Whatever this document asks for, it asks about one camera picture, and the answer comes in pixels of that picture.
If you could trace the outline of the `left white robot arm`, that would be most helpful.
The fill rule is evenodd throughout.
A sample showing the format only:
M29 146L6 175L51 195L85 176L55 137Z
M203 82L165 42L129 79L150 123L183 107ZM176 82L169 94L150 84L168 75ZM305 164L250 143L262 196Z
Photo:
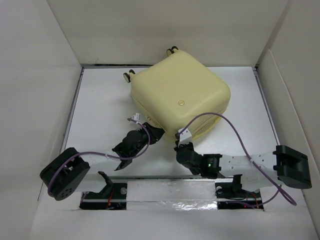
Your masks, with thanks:
M147 122L141 123L132 118L128 121L137 124L139 129L129 131L122 142L112 149L116 155L97 151L79 152L74 147L69 147L52 160L39 174L47 187L48 195L56 201L68 198L77 190L93 166L99 165L85 161L83 156L96 155L107 160L120 161L115 170L123 170L134 159L142 156L150 145L157 143L165 133L162 128L154 127Z

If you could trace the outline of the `yellow hard-shell suitcase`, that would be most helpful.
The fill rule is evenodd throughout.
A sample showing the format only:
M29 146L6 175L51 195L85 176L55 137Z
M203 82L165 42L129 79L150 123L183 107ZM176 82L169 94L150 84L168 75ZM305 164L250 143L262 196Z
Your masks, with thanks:
M164 130L169 143L187 127L193 139L207 134L231 99L229 86L206 66L176 46L155 65L123 74L131 96L147 122Z

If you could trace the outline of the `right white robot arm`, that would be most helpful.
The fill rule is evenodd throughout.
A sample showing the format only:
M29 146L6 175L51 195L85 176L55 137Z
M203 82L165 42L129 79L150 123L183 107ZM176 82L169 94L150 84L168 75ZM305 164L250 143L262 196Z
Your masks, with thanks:
M278 145L273 152L251 158L216 153L201 155L191 142L174 150L177 162L193 175L206 179L233 177L231 191L237 197L273 184L293 189L312 187L308 157L286 145Z

